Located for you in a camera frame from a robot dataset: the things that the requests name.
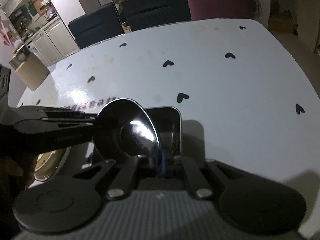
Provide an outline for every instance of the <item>navy blue chair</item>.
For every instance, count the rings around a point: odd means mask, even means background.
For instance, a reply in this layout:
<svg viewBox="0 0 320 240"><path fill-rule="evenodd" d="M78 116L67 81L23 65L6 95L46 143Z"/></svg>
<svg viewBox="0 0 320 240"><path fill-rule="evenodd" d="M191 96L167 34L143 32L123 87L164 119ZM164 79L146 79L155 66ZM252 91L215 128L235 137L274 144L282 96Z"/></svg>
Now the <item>navy blue chair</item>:
<svg viewBox="0 0 320 240"><path fill-rule="evenodd" d="M81 49L124 34L113 3L107 3L92 13L74 19L68 27Z"/></svg>
<svg viewBox="0 0 320 240"><path fill-rule="evenodd" d="M188 0L124 0L121 4L132 31L191 20Z"/></svg>

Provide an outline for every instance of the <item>kitchen counter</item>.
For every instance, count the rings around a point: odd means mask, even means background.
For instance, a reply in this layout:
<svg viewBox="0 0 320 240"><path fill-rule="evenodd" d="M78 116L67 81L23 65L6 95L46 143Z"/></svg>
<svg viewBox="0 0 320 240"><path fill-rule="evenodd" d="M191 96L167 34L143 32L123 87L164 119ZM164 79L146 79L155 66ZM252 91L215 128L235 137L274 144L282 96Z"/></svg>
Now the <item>kitchen counter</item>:
<svg viewBox="0 0 320 240"><path fill-rule="evenodd" d="M290 185L307 201L299 232L310 236L320 228L320 101L290 53L260 23L190 21L99 42L53 65L18 106L98 113L114 98L132 98L144 108L176 107L183 155ZM73 166L66 161L66 170Z"/></svg>
<svg viewBox="0 0 320 240"><path fill-rule="evenodd" d="M25 44L28 45L40 32L42 32L44 29L46 29L48 26L50 26L52 23L54 23L55 21L59 20L60 16L58 15L57 17L55 17L53 20L51 20L50 22L46 23L43 27L41 27L41 29L39 31L37 31L35 34L33 34L30 38L28 38L25 41Z"/></svg>

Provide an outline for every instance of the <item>blue wire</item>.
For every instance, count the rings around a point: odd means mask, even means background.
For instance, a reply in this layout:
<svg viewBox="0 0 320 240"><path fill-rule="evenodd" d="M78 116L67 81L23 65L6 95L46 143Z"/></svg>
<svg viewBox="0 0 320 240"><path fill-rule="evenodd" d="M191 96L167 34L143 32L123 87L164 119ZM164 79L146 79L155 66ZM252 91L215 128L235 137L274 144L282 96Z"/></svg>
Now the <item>blue wire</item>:
<svg viewBox="0 0 320 240"><path fill-rule="evenodd" d="M164 149L161 150L161 157L162 157L162 175L165 175L166 172L166 167L165 167L165 153L164 153Z"/></svg>

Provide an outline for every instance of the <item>metal bowl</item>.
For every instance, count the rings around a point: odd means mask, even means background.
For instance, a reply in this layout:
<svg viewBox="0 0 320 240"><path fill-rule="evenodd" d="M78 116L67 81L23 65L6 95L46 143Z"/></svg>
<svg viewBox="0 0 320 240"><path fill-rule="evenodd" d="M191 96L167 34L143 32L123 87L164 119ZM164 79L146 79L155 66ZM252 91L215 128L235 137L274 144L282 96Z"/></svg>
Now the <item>metal bowl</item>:
<svg viewBox="0 0 320 240"><path fill-rule="evenodd" d="M132 99L119 98L106 104L94 125L93 141L103 158L124 163L135 155L156 158L161 149L150 116Z"/></svg>
<svg viewBox="0 0 320 240"><path fill-rule="evenodd" d="M41 155L34 172L35 180L46 181L58 173L69 155L70 148L54 150Z"/></svg>

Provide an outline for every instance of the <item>floor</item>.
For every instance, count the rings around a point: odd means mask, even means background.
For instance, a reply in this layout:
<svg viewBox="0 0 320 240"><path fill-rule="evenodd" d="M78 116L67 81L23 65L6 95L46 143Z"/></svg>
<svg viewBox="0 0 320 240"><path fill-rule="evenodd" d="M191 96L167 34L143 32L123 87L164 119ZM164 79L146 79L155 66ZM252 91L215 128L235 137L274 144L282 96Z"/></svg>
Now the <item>floor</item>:
<svg viewBox="0 0 320 240"><path fill-rule="evenodd" d="M294 34L278 32L272 34L290 52L320 97L320 56L312 53L310 48Z"/></svg>

